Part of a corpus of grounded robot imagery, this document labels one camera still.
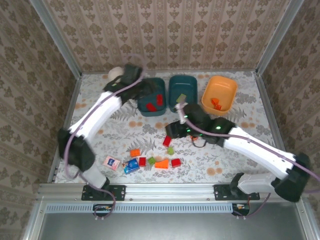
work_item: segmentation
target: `plastic bowl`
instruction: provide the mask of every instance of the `plastic bowl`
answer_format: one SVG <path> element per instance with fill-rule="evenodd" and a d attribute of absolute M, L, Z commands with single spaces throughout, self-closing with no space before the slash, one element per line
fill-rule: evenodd
<path fill-rule="evenodd" d="M 213 76 L 201 99 L 204 110 L 218 116 L 225 115 L 232 107 L 237 89 L 238 84 L 234 80 L 223 76 Z M 221 110 L 215 109 L 211 103 L 212 98 L 219 99 L 218 104 L 221 105 Z"/>
<path fill-rule="evenodd" d="M 175 75 L 169 81 L 168 104 L 171 112 L 175 113 L 177 99 L 184 94 L 185 102 L 188 104 L 198 103 L 198 82 L 193 76 Z"/>
<path fill-rule="evenodd" d="M 145 97 L 140 98 L 137 101 L 138 110 L 141 112 L 141 115 L 144 117 L 156 117 L 165 114 L 167 108 L 167 98 L 166 98 L 166 84 L 162 78 L 159 77 L 152 77 L 152 78 L 145 78 L 145 81 L 153 81 L 157 85 L 157 90 Z M 157 95 L 161 94 L 163 98 L 163 105 L 157 105 Z M 152 103 L 156 111 L 149 111 L 147 109 L 147 104 Z"/>

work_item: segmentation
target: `green block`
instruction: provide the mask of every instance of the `green block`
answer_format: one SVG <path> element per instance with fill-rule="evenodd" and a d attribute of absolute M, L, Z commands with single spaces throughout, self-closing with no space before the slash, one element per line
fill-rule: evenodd
<path fill-rule="evenodd" d="M 175 154 L 174 148 L 172 146 L 168 147 L 167 152 L 168 152 L 169 155 Z"/>
<path fill-rule="evenodd" d="M 181 95 L 178 97 L 178 99 L 176 100 L 176 102 L 179 104 L 180 102 L 184 101 L 186 99 L 186 95 L 184 95 L 183 93 L 181 93 Z"/>
<path fill-rule="evenodd" d="M 149 163 L 150 165 L 153 165 L 153 164 L 156 163 L 156 160 L 154 159 L 153 156 L 148 159 L 148 163 Z"/>

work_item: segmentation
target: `damask wallpaper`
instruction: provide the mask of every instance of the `damask wallpaper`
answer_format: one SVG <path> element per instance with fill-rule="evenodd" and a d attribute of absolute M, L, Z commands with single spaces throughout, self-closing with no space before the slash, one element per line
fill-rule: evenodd
<path fill-rule="evenodd" d="M 254 69 L 289 0 L 43 0 L 83 72 Z"/>
<path fill-rule="evenodd" d="M 304 1 L 263 79 L 287 151 L 307 153 L 320 175 L 320 1 Z M 320 194 L 309 199 L 320 220 Z"/>
<path fill-rule="evenodd" d="M 0 239 L 19 239 L 47 181 L 75 79 L 28 0 L 0 1 Z"/>

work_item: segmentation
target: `orange bowl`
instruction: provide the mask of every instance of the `orange bowl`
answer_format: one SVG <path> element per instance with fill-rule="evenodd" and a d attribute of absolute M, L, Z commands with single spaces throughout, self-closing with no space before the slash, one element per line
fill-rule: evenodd
<path fill-rule="evenodd" d="M 213 76 L 210 78 L 201 99 L 203 109 L 209 114 L 225 115 L 232 107 L 237 89 L 236 81 L 223 76 Z M 215 109 L 211 102 L 213 98 L 219 99 L 218 104 L 221 105 L 221 110 Z"/>

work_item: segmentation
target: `floral tablecloth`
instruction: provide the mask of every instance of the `floral tablecloth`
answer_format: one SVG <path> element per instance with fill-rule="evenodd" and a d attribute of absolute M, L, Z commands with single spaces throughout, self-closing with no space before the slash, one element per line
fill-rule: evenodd
<path fill-rule="evenodd" d="M 232 110 L 225 117 L 241 126 L 250 135 L 274 145 L 253 72 L 162 72 L 149 74 L 146 77 L 164 79 L 168 89 L 169 79 L 173 75 L 191 75 L 197 79 L 199 103 L 212 76 L 220 75 L 235 80 L 238 90 Z M 107 79 L 106 74 L 82 76 L 71 124 L 76 123 L 96 102 Z M 166 136 L 164 127 L 177 121 L 178 115 L 167 108 L 162 116 L 143 117 L 136 106 L 134 102 L 124 104 L 106 121 L 92 142 L 96 163 L 111 183 L 217 183 L 230 182 L 239 172 L 248 174 L 267 172 L 262 166 L 235 151 L 211 144 L 196 148 L 192 145 L 190 137 L 173 139 L 171 146 L 174 155 L 168 155 L 162 145 Z M 195 144 L 201 145 L 203 142 L 202 139 L 198 139 Z M 112 156 L 122 163 L 130 160 L 132 149 L 140 149 L 143 157 L 153 156 L 157 161 L 180 158 L 181 166 L 157 169 L 147 164 L 146 167 L 126 175 L 121 165 L 116 171 L 102 165 L 107 156 Z M 79 178 L 67 179 L 64 169 L 64 163 L 60 162 L 56 183 L 82 182 Z M 72 174 L 76 170 L 76 167 L 70 168 Z"/>

